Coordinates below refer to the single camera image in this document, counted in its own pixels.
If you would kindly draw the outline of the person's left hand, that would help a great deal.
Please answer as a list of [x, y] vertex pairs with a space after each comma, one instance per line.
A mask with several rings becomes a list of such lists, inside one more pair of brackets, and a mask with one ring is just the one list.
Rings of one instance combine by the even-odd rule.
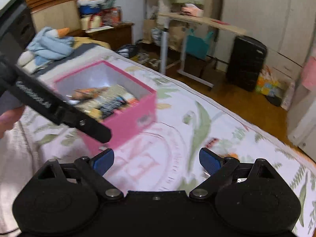
[[4, 134], [12, 130], [14, 124], [21, 118], [23, 112], [25, 111], [25, 106], [22, 105], [19, 108], [8, 110], [3, 113], [0, 117], [0, 139], [3, 138]]

